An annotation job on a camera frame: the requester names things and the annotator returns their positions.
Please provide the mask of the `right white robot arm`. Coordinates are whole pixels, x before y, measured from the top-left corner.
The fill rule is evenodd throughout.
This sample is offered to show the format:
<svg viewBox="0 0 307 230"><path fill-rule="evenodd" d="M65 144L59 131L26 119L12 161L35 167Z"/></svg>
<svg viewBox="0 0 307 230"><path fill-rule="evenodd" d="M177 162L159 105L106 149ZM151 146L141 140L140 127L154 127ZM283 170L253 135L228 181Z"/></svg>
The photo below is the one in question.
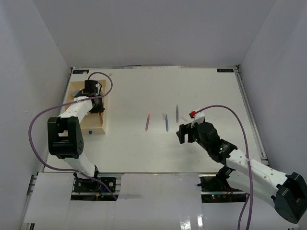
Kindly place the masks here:
<svg viewBox="0 0 307 230"><path fill-rule="evenodd" d="M220 190L234 188L249 193L293 224L306 213L307 184L300 174L286 174L248 159L234 144L221 139L213 124L208 122L181 124L176 135L181 144L198 143L213 161L223 165L216 175Z"/></svg>

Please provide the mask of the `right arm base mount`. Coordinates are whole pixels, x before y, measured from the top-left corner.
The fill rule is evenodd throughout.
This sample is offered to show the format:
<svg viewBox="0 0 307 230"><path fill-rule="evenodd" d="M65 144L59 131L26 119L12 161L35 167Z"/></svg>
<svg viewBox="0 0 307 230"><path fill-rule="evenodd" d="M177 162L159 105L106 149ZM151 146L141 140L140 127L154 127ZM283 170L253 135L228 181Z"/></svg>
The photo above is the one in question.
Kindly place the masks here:
<svg viewBox="0 0 307 230"><path fill-rule="evenodd" d="M224 166L216 174L200 175L202 203L244 203L247 194L232 188L227 179L233 170Z"/></svg>

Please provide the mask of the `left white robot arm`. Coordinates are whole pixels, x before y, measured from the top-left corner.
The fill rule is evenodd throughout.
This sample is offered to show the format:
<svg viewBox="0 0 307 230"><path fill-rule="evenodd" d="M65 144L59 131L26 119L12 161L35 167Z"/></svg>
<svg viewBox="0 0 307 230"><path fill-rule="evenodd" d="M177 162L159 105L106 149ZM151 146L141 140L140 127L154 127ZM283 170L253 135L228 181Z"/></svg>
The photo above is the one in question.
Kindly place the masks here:
<svg viewBox="0 0 307 230"><path fill-rule="evenodd" d="M93 163L86 157L83 134L94 134L103 127L103 85L96 80L85 80L65 111L47 122L48 151L64 160L72 169L87 175L85 186L90 191L101 187L101 179Z"/></svg>

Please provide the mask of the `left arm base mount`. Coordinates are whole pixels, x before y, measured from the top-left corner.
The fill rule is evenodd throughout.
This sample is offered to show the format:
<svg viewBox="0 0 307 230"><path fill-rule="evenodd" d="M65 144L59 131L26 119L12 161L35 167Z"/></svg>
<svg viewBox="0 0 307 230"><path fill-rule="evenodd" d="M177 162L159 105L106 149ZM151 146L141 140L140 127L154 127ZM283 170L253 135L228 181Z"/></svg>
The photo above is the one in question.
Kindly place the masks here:
<svg viewBox="0 0 307 230"><path fill-rule="evenodd" d="M118 198L121 185L120 175L97 174L97 180L103 182L106 187L91 179L78 176L77 173L73 175L75 178L71 192L72 201L115 201L114 197Z"/></svg>

